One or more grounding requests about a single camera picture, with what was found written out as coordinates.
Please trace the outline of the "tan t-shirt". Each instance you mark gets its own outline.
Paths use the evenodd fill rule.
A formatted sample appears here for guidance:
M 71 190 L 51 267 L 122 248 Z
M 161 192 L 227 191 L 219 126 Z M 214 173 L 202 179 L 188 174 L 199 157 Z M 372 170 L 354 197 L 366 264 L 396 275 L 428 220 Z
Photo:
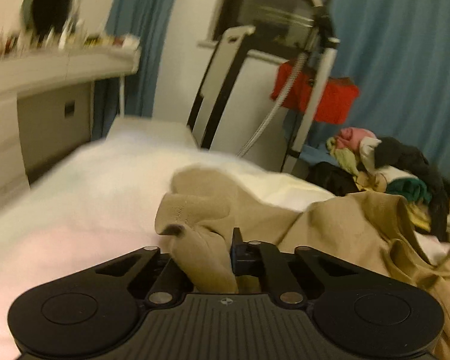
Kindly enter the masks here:
M 450 248 L 435 256 L 414 229 L 402 197 L 352 193 L 315 202 L 303 212 L 267 205 L 215 169 L 178 172 L 161 200 L 155 228 L 171 236 L 170 253 L 204 293 L 236 293 L 229 250 L 232 231 L 283 252 L 309 246 L 430 293 L 445 314 L 434 353 L 450 359 Z

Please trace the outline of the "pile of mixed clothes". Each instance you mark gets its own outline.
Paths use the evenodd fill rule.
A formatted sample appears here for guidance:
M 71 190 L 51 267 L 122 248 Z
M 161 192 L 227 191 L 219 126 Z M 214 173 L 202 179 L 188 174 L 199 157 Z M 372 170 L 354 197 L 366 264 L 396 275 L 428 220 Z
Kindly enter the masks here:
M 309 165 L 306 179 L 337 196 L 371 190 L 404 197 L 420 233 L 450 242 L 450 183 L 418 148 L 347 127 L 317 147 L 305 146 L 300 159 Z

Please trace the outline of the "pastel bed duvet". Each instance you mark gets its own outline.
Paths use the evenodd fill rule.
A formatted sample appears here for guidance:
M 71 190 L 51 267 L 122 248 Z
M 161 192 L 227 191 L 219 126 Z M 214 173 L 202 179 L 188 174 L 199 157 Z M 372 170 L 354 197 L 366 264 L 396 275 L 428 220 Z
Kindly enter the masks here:
M 440 359 L 435 349 L 432 358 L 253 358 L 251 330 L 235 320 L 236 297 L 259 293 L 259 284 L 234 274 L 237 292 L 202 292 L 191 281 L 178 306 L 149 312 L 129 340 L 103 355 L 20 353 L 8 313 L 25 291 L 141 248 L 171 256 L 171 236 L 156 231 L 155 219 L 174 175 L 194 167 L 222 172 L 262 203 L 290 211 L 337 197 L 291 175 L 142 133 L 86 145 L 0 213 L 0 359 Z

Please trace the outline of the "white vanity desk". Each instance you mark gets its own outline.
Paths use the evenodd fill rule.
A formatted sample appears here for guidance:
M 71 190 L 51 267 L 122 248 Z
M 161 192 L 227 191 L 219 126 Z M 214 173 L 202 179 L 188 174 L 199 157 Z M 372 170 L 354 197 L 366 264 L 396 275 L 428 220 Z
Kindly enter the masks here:
M 137 72 L 119 46 L 37 51 L 0 61 L 0 209 L 92 137 L 96 81 Z

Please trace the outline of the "red cloth on stand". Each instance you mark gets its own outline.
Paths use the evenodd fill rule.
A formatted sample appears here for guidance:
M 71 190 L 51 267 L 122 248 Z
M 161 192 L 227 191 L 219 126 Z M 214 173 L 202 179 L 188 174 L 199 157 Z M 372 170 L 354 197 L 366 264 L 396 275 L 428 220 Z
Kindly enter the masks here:
M 280 91 L 292 73 L 294 63 L 295 60 L 293 59 L 279 66 L 271 93 L 272 100 L 278 99 Z M 312 67 L 304 66 L 281 106 L 292 111 L 305 113 L 310 101 L 315 74 L 316 71 Z M 330 125 L 342 125 L 358 96 L 359 87 L 349 77 L 330 77 L 317 106 L 314 121 Z

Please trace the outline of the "cosmetic bottles on desk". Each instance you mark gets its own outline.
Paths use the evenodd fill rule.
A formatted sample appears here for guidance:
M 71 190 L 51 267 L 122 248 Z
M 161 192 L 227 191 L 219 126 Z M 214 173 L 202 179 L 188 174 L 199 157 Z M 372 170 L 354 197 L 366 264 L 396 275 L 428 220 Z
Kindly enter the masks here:
M 11 56 L 28 55 L 39 50 L 65 51 L 90 48 L 124 49 L 133 53 L 140 49 L 140 38 L 131 34 L 114 36 L 104 31 L 89 34 L 84 28 L 82 19 L 76 22 L 69 19 L 60 33 L 54 33 L 52 29 L 43 39 L 26 30 L 8 34 L 0 32 L 0 60 Z

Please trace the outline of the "blue curtain right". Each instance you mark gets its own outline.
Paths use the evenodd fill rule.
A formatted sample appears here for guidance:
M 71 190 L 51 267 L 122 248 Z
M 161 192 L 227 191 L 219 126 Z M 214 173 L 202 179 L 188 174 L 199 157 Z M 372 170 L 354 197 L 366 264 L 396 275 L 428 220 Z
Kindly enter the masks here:
M 331 0 L 334 77 L 359 88 L 345 121 L 419 148 L 450 179 L 450 0 Z

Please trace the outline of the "blue curtain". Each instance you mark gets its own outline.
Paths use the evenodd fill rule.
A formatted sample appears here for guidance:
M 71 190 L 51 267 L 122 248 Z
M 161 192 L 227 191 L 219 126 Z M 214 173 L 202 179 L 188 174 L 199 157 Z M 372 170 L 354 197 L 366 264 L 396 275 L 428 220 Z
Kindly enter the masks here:
M 159 63 L 174 3 L 175 0 L 113 0 L 105 33 L 122 41 L 125 51 L 136 52 L 138 70 L 123 79 L 99 80 L 94 84 L 94 141 L 105 137 L 120 115 L 152 115 Z
M 450 0 L 331 0 L 334 77 L 359 88 L 345 121 L 419 148 L 450 179 Z

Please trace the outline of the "blue curtain left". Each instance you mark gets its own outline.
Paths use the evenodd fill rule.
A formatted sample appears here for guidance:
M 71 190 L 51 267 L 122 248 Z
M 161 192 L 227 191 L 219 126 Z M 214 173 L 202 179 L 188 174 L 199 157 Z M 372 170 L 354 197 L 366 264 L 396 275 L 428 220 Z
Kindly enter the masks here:
M 159 63 L 174 3 L 175 0 L 113 0 L 105 33 L 122 41 L 125 51 L 136 52 L 138 70 L 123 79 L 99 80 L 94 84 L 94 141 L 105 137 L 120 115 L 152 115 Z

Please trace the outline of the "wavy black frame mirror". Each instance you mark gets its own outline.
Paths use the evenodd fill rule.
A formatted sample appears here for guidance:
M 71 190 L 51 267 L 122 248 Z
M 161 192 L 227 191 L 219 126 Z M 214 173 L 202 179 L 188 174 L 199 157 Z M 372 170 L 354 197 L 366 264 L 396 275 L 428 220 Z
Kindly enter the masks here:
M 22 26 L 43 39 L 53 29 L 60 33 L 68 19 L 73 0 L 23 0 Z

